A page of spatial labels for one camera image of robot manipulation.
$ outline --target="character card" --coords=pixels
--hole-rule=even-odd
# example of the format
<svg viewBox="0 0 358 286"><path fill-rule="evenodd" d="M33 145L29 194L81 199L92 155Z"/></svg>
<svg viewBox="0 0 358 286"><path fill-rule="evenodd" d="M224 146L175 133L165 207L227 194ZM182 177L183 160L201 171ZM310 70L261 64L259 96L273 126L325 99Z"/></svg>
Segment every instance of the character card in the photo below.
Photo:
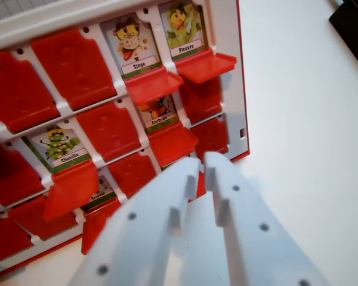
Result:
<svg viewBox="0 0 358 286"><path fill-rule="evenodd" d="M131 13L100 24L124 79L162 65L149 23Z"/></svg>
<svg viewBox="0 0 358 286"><path fill-rule="evenodd" d="M166 95L145 105L138 106L146 133L179 120L172 95Z"/></svg>
<svg viewBox="0 0 358 286"><path fill-rule="evenodd" d="M159 12L173 60L207 49L202 7L191 0L171 1L159 5Z"/></svg>
<svg viewBox="0 0 358 286"><path fill-rule="evenodd" d="M91 196L89 203L82 206L81 209L91 210L99 204L117 196L104 176L99 176L98 180L98 191Z"/></svg>
<svg viewBox="0 0 358 286"><path fill-rule="evenodd" d="M57 125L45 131L23 136L22 140L51 173L57 173L90 159L77 134Z"/></svg>

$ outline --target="cartoon octopus card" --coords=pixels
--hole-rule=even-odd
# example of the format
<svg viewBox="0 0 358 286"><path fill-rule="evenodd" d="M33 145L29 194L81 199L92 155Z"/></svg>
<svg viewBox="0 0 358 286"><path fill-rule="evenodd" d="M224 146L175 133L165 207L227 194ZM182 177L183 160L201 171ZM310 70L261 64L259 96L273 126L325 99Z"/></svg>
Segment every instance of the cartoon octopus card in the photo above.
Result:
<svg viewBox="0 0 358 286"><path fill-rule="evenodd" d="M22 140L51 173L57 173L89 160L90 155L71 129L51 125Z"/></svg>
<svg viewBox="0 0 358 286"><path fill-rule="evenodd" d="M131 13L100 24L124 79L162 65L149 23Z"/></svg>
<svg viewBox="0 0 358 286"><path fill-rule="evenodd" d="M208 47L202 7L191 1L171 1L159 6L173 60Z"/></svg>

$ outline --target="name label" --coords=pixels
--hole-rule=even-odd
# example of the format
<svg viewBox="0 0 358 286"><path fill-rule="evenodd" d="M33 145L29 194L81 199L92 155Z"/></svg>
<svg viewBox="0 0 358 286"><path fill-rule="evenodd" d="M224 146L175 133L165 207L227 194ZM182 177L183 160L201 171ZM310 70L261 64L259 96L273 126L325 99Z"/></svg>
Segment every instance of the name label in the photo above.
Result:
<svg viewBox="0 0 358 286"><path fill-rule="evenodd" d="M127 74L127 73L134 72L136 70L140 70L143 67L151 66L152 64L156 64L156 63L157 63L156 58L154 55L152 55L151 57L144 58L140 61L136 61L134 63L123 66L122 71L124 74Z"/></svg>
<svg viewBox="0 0 358 286"><path fill-rule="evenodd" d="M171 49L171 56L174 57L176 55L191 51L192 49L200 48L202 45L202 40L197 39L185 45L177 46L176 48Z"/></svg>
<svg viewBox="0 0 358 286"><path fill-rule="evenodd" d="M62 165L63 163L72 161L73 159L81 157L81 156L86 155L86 154L88 154L88 151L86 151L86 149L80 149L80 150L77 150L77 151L75 151L73 153L70 153L70 154L67 154L65 156L62 156L59 159L54 160L52 162L52 164L53 164L54 167L57 167L59 165Z"/></svg>

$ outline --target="gripper screw hole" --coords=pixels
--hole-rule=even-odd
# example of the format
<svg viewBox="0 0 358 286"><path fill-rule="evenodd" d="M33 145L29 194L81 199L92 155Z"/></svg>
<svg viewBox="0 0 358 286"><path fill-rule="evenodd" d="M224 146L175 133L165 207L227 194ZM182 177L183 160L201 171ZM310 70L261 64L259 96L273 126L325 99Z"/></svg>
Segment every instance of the gripper screw hole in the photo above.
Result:
<svg viewBox="0 0 358 286"><path fill-rule="evenodd" d="M268 231L269 230L269 226L266 223L262 223L260 225L260 228L261 228L262 231Z"/></svg>
<svg viewBox="0 0 358 286"><path fill-rule="evenodd" d="M97 269L97 273L98 275L102 276L102 275L105 275L108 271L108 268L106 265L100 265Z"/></svg>
<svg viewBox="0 0 358 286"><path fill-rule="evenodd" d="M136 214L136 213L129 213L129 215L128 215L129 220L133 220L133 219L135 219L136 217L137 217L137 214Z"/></svg>
<svg viewBox="0 0 358 286"><path fill-rule="evenodd" d="M301 279L300 281L298 281L298 285L299 286L311 286L311 284L305 279Z"/></svg>

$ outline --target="white table surface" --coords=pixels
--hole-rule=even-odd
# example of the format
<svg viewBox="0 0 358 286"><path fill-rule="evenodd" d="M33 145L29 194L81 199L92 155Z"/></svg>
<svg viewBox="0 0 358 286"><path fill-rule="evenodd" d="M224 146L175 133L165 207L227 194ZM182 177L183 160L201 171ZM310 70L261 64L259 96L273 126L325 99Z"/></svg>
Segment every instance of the white table surface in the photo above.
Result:
<svg viewBox="0 0 358 286"><path fill-rule="evenodd" d="M358 62L328 22L333 11L328 0L240 0L251 155L236 165L332 285L358 286ZM202 285L226 285L211 199L190 204L198 215L180 268ZM214 250L194 256L207 229ZM0 285L66 285L80 250L78 240ZM179 263L171 257L167 285L188 285L175 276Z"/></svg>

